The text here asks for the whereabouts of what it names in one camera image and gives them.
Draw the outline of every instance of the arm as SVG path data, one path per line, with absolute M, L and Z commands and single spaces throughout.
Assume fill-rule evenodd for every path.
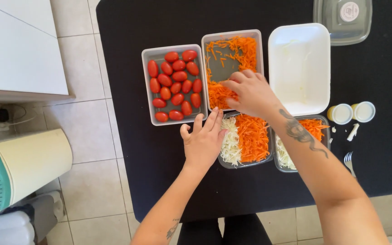
M 190 126 L 181 126 L 186 162 L 176 180 L 146 215 L 134 238 L 133 245 L 169 244 L 181 215 L 199 182 L 220 153 L 226 130 L 220 130 L 223 111 L 213 109 L 202 127 L 203 114 Z
M 343 164 L 292 117 L 264 76 L 236 72 L 228 105 L 266 120 L 284 143 L 317 204 L 325 244 L 389 244 L 373 205 Z

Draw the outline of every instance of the small plastic cup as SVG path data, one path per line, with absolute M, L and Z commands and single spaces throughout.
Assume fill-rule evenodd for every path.
M 336 124 L 344 125 L 353 118 L 353 109 L 348 104 L 332 106 L 328 110 L 328 119 Z
M 373 103 L 364 101 L 358 104 L 353 104 L 353 119 L 357 120 L 358 122 L 369 122 L 373 119 L 376 114 L 376 108 Z

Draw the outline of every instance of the shredded cabbage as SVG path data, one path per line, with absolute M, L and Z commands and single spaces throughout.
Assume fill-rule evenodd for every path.
M 294 165 L 293 161 L 288 155 L 284 143 L 282 143 L 278 135 L 276 135 L 276 152 L 277 152 L 279 165 L 296 170 L 296 166 Z
M 241 149 L 238 147 L 239 136 L 238 127 L 235 126 L 235 117 L 223 119 L 220 128 L 228 130 L 223 139 L 220 156 L 225 162 L 238 166 L 241 159 Z

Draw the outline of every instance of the tattoo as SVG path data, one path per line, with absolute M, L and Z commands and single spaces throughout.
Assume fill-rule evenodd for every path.
M 312 151 L 321 151 L 328 158 L 328 153 L 324 149 L 318 149 L 315 147 L 314 137 L 304 128 L 302 125 L 290 114 L 286 113 L 283 109 L 279 109 L 279 113 L 284 116 L 287 121 L 286 130 L 287 135 L 293 137 L 293 139 L 307 143 L 309 142 L 309 149 Z
M 169 231 L 167 231 L 167 234 L 166 234 L 167 240 L 171 239 L 173 234 L 175 234 L 176 228 L 178 227 L 178 224 L 179 224 L 179 220 L 180 219 L 173 219 L 172 220 L 172 221 L 177 221 L 177 222 L 176 222 L 176 224 L 172 228 L 169 229 Z

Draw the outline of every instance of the cherry tomato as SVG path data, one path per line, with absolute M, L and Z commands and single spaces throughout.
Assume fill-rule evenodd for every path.
M 149 75 L 153 78 L 156 78 L 158 76 L 158 65 L 155 61 L 149 60 L 148 72 L 149 72 Z
M 151 88 L 152 93 L 159 93 L 161 89 L 161 84 L 156 78 L 151 78 L 149 82 L 149 86 Z
M 164 100 L 168 100 L 171 98 L 170 89 L 168 87 L 162 87 L 160 91 L 161 98 Z
M 157 112 L 155 113 L 155 118 L 160 122 L 164 123 L 167 122 L 167 120 L 169 119 L 169 115 L 164 112 Z
M 171 110 L 171 111 L 169 112 L 169 117 L 170 117 L 170 119 L 172 119 L 172 120 L 180 121 L 180 120 L 183 120 L 183 119 L 184 119 L 184 114 L 182 114 L 182 112 L 180 112 L 180 111 L 178 111 L 178 110 Z
M 180 105 L 184 101 L 184 95 L 181 93 L 175 94 L 170 101 L 173 105 Z
M 200 79 L 196 79 L 193 82 L 193 92 L 200 93 L 202 91 L 202 81 Z
M 192 105 L 190 102 L 184 100 L 181 104 L 181 111 L 184 115 L 190 115 L 193 112 Z
M 172 86 L 170 87 L 170 91 L 173 94 L 179 93 L 181 91 L 181 83 L 177 81 L 174 84 L 172 84 Z
M 193 104 L 194 107 L 196 107 L 196 108 L 200 107 L 200 95 L 198 93 L 193 93 L 190 96 L 190 100 L 192 101 L 192 104 Z
M 152 104 L 158 108 L 163 108 L 167 105 L 166 101 L 162 98 L 155 98 L 154 100 L 152 100 Z
M 172 74 L 171 78 L 175 81 L 184 81 L 187 79 L 187 73 L 185 71 L 177 71 Z
M 177 60 L 173 64 L 171 64 L 174 70 L 182 71 L 186 68 L 186 63 L 182 60 Z
M 193 61 L 187 63 L 187 70 L 193 76 L 199 75 L 199 68 L 197 67 L 197 64 Z
M 169 53 L 166 53 L 166 55 L 164 56 L 164 59 L 167 62 L 173 63 L 179 59 L 179 55 L 176 52 L 169 52 Z
M 185 94 L 187 94 L 188 92 L 190 92 L 190 90 L 192 90 L 192 86 L 193 83 L 190 80 L 186 80 L 182 83 L 182 92 L 184 92 Z
M 194 60 L 194 58 L 196 58 L 196 57 L 197 57 L 197 53 L 196 53 L 196 51 L 194 51 L 194 50 L 185 50 L 185 51 L 182 53 L 182 59 L 183 59 L 185 62 L 192 61 L 192 60 Z
M 163 86 L 170 87 L 172 85 L 172 81 L 170 77 L 166 74 L 160 74 L 158 75 L 158 81 L 163 84 Z
M 164 74 L 169 76 L 173 73 L 173 69 L 171 68 L 171 65 L 166 61 L 161 63 L 161 70 L 164 72 Z

